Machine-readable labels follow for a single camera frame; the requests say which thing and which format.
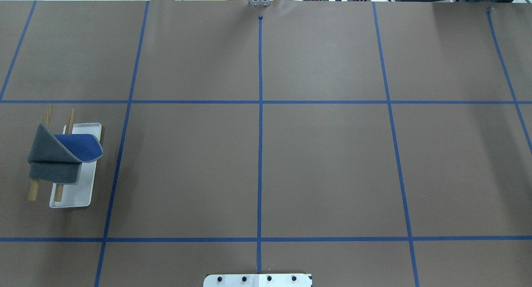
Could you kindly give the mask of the blue towel with grey edge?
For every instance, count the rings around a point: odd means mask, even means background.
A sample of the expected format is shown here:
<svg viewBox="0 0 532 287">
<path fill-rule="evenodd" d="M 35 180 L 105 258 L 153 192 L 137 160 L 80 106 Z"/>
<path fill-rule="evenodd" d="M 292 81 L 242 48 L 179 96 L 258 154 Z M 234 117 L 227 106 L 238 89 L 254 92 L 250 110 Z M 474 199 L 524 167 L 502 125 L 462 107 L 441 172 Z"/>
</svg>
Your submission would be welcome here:
<svg viewBox="0 0 532 287">
<path fill-rule="evenodd" d="M 92 134 L 55 135 L 43 122 L 28 155 L 29 178 L 62 185 L 77 184 L 83 163 L 101 158 L 103 149 Z"/>
</svg>

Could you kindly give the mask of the white towel rack with wooden bars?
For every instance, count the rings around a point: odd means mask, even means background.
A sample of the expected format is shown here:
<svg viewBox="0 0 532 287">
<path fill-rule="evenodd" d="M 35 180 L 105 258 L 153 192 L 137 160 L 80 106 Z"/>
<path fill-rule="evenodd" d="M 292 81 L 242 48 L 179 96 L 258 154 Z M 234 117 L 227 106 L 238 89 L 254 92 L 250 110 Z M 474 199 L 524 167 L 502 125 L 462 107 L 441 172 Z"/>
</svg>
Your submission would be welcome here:
<svg viewBox="0 0 532 287">
<path fill-rule="evenodd" d="M 49 129 L 52 118 L 52 105 L 45 108 L 42 121 Z M 70 109 L 68 120 L 61 134 L 55 135 L 72 135 L 72 134 L 92 134 L 95 135 L 101 144 L 103 126 L 98 123 L 79 123 L 74 122 L 76 116 L 75 109 Z M 81 166 L 81 176 L 77 184 L 62 185 L 52 183 L 51 197 L 49 207 L 51 208 L 82 208 L 91 203 L 94 181 L 96 177 L 97 161 L 92 163 L 83 163 Z M 39 183 L 44 180 L 31 179 L 28 200 L 35 202 L 38 196 Z"/>
</svg>

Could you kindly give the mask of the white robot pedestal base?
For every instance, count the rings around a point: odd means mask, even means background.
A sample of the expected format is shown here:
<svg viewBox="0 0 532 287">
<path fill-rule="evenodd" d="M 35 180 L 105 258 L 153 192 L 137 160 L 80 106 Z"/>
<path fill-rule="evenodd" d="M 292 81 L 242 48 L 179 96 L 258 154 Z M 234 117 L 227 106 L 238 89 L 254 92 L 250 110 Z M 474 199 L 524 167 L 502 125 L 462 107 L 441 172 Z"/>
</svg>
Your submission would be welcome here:
<svg viewBox="0 0 532 287">
<path fill-rule="evenodd" d="M 277 274 L 212 274 L 205 277 L 204 287 L 312 287 L 312 275 Z"/>
</svg>

